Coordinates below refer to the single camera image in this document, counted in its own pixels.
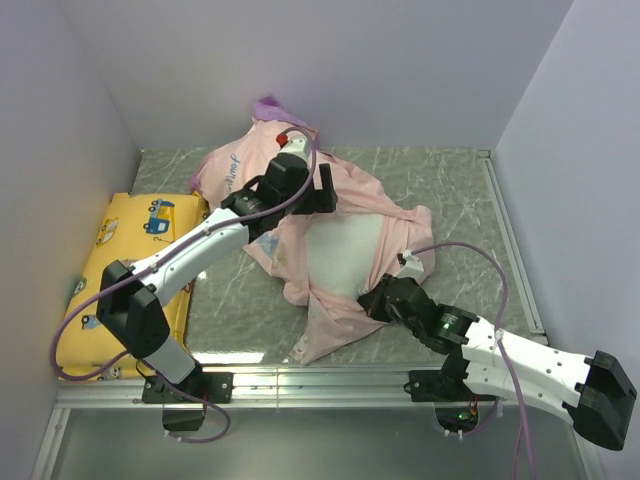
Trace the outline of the white pillow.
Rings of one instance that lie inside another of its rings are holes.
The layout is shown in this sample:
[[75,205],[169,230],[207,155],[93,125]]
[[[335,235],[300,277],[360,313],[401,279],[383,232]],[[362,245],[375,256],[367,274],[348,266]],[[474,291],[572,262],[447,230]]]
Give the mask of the white pillow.
[[305,234],[310,285],[356,300],[366,292],[384,216],[322,214]]

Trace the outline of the purple princess print pillowcase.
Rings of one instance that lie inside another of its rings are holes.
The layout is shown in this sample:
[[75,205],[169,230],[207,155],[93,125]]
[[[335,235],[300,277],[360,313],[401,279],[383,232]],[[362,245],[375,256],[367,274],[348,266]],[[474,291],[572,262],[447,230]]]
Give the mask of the purple princess print pillowcase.
[[241,138],[209,152],[193,173],[191,192],[198,192],[212,205],[241,188],[257,175],[263,175],[278,154],[276,137],[292,126],[304,128],[313,140],[317,130],[288,112],[273,96],[256,101],[252,107],[252,126]]

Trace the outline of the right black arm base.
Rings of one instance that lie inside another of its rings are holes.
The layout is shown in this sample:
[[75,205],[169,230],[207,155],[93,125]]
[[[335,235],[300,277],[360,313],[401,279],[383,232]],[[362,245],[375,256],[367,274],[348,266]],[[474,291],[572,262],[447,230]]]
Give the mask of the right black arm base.
[[497,416],[498,399],[473,393],[462,380],[441,370],[410,370],[403,386],[413,403],[432,403],[443,433],[459,438],[479,433]]

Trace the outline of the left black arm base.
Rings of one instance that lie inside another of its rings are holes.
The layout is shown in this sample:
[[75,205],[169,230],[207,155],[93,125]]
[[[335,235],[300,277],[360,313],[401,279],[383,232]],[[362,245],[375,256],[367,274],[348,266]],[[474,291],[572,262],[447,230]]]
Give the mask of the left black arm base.
[[[232,399],[234,374],[231,372],[201,372],[189,375],[180,384],[172,384],[162,376],[147,376],[142,390],[143,405],[162,407],[162,426],[168,435],[187,443],[205,443],[225,436],[231,428],[231,418],[222,405]],[[198,432],[209,412],[222,416],[220,433],[212,438],[186,437]]]

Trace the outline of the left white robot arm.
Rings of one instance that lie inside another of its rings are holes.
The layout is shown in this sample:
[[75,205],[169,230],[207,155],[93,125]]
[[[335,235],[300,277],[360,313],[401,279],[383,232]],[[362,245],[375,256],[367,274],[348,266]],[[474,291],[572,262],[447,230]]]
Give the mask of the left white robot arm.
[[160,252],[103,271],[96,316],[135,359],[166,381],[179,402],[207,400],[202,366],[170,334],[164,306],[199,273],[275,229],[288,215],[332,213],[331,168],[279,153],[264,174],[225,198],[201,224]]

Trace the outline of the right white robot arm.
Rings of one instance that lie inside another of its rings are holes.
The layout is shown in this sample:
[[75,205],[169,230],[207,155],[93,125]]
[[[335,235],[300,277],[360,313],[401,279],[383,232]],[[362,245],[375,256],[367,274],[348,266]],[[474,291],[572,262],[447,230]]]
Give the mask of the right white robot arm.
[[436,373],[410,372],[406,386],[413,401],[522,401],[566,421],[599,447],[623,449],[637,390],[616,357],[568,353],[496,333],[488,320],[434,302],[410,278],[386,275],[358,302],[368,317],[405,327],[444,356]]

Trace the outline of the pink pillowcase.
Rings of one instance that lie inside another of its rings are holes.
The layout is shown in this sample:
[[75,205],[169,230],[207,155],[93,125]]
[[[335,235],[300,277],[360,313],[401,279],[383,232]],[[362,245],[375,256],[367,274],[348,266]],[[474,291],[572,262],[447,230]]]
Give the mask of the pink pillowcase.
[[[373,269],[363,294],[371,291],[384,274],[399,271],[398,253],[433,244],[431,211],[426,206],[403,209],[385,193],[378,179],[330,153],[318,151],[317,161],[331,167],[338,196],[333,213],[384,216]],[[360,340],[384,325],[366,316],[358,298],[350,300],[310,285],[305,234],[318,215],[322,214],[287,216],[277,228],[244,247],[267,274],[284,281],[283,296],[288,302],[308,307],[305,332],[291,351],[291,356],[303,364]]]

